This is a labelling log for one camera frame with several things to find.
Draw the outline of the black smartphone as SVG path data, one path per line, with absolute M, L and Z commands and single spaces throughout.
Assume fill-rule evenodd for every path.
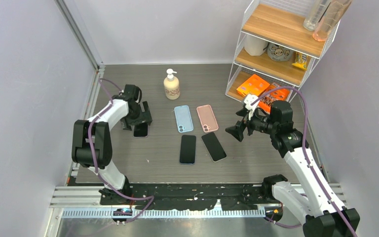
M 226 152 L 214 132 L 202 135 L 201 139 L 213 162 L 219 162 L 227 157 Z

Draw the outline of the pink phone case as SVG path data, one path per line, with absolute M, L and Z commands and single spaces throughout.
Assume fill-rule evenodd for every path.
M 210 105 L 203 105 L 196 108 L 203 132 L 214 132 L 219 129 L 214 112 Z

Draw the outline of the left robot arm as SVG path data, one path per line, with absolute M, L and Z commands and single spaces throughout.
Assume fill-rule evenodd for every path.
M 111 130 L 117 123 L 128 131 L 151 125 L 149 105 L 142 101 L 142 91 L 138 86 L 127 84 L 99 113 L 74 123 L 72 160 L 91 170 L 113 194 L 114 200 L 127 204 L 133 199 L 129 180 L 112 160 Z

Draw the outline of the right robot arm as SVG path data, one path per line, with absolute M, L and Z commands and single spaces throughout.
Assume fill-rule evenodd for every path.
M 238 141 L 258 131 L 268 134 L 273 147 L 294 171 L 303 194 L 283 175 L 264 178 L 262 196 L 267 202 L 283 203 L 298 219 L 306 237 L 355 237 L 360 221 L 356 209 L 348 209 L 338 198 L 320 172 L 305 134 L 294 127 L 293 110 L 287 101 L 274 101 L 270 114 L 260 115 L 259 100 L 253 96 L 243 99 L 243 108 L 236 112 L 242 117 L 226 132 Z

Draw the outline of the light blue phone case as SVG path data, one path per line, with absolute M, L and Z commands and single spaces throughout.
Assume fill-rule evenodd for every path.
M 188 105 L 176 106 L 174 108 L 177 129 L 180 133 L 193 131 L 193 122 Z

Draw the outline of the dark phone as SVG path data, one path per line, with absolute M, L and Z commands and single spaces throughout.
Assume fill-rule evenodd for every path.
M 149 126 L 147 123 L 141 123 L 134 126 L 133 137 L 145 138 L 148 136 Z

